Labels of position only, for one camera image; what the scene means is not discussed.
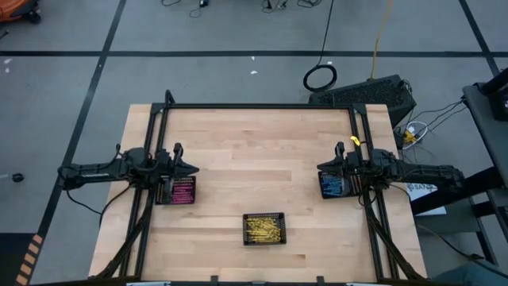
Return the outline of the black computer case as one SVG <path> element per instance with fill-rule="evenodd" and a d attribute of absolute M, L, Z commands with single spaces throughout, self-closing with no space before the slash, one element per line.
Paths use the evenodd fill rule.
<path fill-rule="evenodd" d="M 395 127 L 417 105 L 412 95 L 410 83 L 399 75 L 368 80 L 345 87 L 314 93 L 309 97 L 309 104 L 375 104 L 386 105 Z"/>

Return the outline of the orange object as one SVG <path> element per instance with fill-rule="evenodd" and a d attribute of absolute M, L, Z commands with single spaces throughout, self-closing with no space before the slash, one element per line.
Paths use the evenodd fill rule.
<path fill-rule="evenodd" d="M 40 22 L 37 8 L 38 0 L 0 0 L 0 22 L 25 19 L 37 24 Z"/>

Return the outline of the white printed paper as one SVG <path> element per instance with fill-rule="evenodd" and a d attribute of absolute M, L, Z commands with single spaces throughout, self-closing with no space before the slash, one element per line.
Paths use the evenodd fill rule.
<path fill-rule="evenodd" d="M 410 195 L 411 207 L 415 216 L 439 216 L 446 215 L 444 206 L 438 206 L 432 201 L 433 193 L 438 188 L 432 184 L 405 183 L 406 190 Z"/>

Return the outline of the black monitor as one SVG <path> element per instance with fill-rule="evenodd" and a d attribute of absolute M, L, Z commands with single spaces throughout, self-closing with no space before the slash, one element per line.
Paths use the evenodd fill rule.
<path fill-rule="evenodd" d="M 495 120 L 508 122 L 508 68 L 482 84 L 479 91 L 487 97 Z"/>

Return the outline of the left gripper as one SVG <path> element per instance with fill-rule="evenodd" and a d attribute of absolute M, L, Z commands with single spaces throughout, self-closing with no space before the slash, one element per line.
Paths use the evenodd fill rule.
<path fill-rule="evenodd" d="M 183 161 L 183 147 L 177 142 L 173 148 L 173 157 L 162 149 L 160 153 L 160 161 L 157 167 L 156 178 L 160 182 L 163 178 L 172 181 L 173 179 L 183 178 L 199 172 L 199 168 L 194 165 L 187 164 Z"/>

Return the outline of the black table frame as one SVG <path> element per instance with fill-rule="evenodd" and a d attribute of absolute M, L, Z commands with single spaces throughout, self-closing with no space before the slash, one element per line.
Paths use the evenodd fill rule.
<path fill-rule="evenodd" d="M 317 165 L 338 141 L 353 149 L 361 116 L 303 104 L 179 104 L 164 145 L 199 168 L 197 199 L 156 206 L 132 248 L 128 274 L 146 280 L 373 282 L 400 277 L 384 247 L 371 250 L 356 198 L 323 199 Z M 244 214 L 285 214 L 285 245 L 243 244 Z"/>

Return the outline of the black desk beam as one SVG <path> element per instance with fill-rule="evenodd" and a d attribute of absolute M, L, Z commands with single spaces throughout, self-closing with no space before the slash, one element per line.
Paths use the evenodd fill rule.
<path fill-rule="evenodd" d="M 433 193 L 432 201 L 440 207 L 491 189 L 508 187 L 508 181 L 503 179 L 496 167 L 491 167 L 465 178 L 459 187 L 442 183 L 433 183 L 433 185 L 438 188 L 438 191 Z"/>

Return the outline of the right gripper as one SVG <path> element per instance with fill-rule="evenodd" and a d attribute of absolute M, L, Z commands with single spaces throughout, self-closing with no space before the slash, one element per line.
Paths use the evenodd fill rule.
<path fill-rule="evenodd" d="M 367 162 L 363 160 L 361 152 L 345 152 L 344 142 L 339 141 L 335 147 L 335 158 L 319 164 L 317 169 L 321 172 L 337 173 L 339 176 L 358 176 L 362 189 L 373 189 L 368 178 Z"/>

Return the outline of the grey desk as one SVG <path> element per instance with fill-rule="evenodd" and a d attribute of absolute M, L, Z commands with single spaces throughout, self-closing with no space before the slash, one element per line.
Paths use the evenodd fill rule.
<path fill-rule="evenodd" d="M 508 183 L 508 122 L 494 118 L 488 98 L 476 85 L 464 87 L 463 94 L 494 166 Z"/>

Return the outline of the black slotted plastic basket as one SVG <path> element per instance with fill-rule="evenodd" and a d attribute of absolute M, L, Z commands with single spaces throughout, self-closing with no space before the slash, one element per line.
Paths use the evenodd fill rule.
<path fill-rule="evenodd" d="M 331 181 L 331 182 L 323 182 L 322 177 L 323 176 L 336 176 L 341 177 L 342 181 Z M 337 175 L 336 173 L 329 173 L 329 172 L 319 172 L 318 173 L 318 179 L 319 179 L 319 186 L 321 189 L 321 197 L 323 199 L 339 199 L 339 198 L 348 198 L 353 196 L 358 196 L 362 192 L 361 182 L 358 176 L 347 176 L 342 177 Z M 324 188 L 321 185 L 322 184 L 331 184 L 332 182 L 341 182 L 342 188 Z M 341 190 L 342 195 L 336 196 L 336 195 L 324 195 L 323 191 L 335 191 L 335 190 Z"/>
<path fill-rule="evenodd" d="M 260 244 L 253 244 L 248 243 L 249 239 L 252 239 L 253 234 L 250 234 L 247 232 L 247 229 L 251 228 L 248 225 L 247 218 L 261 218 L 261 217 L 268 217 L 268 218 L 277 218 L 277 225 L 280 229 L 280 243 L 260 243 Z M 259 214 L 244 214 L 242 217 L 243 222 L 243 244 L 245 246 L 249 245 L 285 245 L 287 243 L 287 232 L 286 232 L 286 223 L 285 223 L 285 214 L 282 212 L 278 213 L 259 213 Z"/>
<path fill-rule="evenodd" d="M 195 194 L 196 194 L 196 177 L 195 176 L 187 176 L 187 177 L 183 177 L 183 178 L 193 178 L 195 180 L 195 184 L 193 184 L 195 186 L 195 191 L 192 193 L 194 196 L 194 202 L 195 202 Z M 168 180 L 167 178 L 163 178 L 159 183 L 158 183 L 158 187 L 156 189 L 156 201 L 155 201 L 155 204 L 156 205 L 184 205 L 184 204 L 193 204 L 194 202 L 192 203 L 172 203 L 171 202 L 171 199 L 173 198 L 173 194 L 174 192 L 172 191 L 173 190 L 173 185 L 175 183 L 173 183 L 173 180 L 170 181 Z"/>

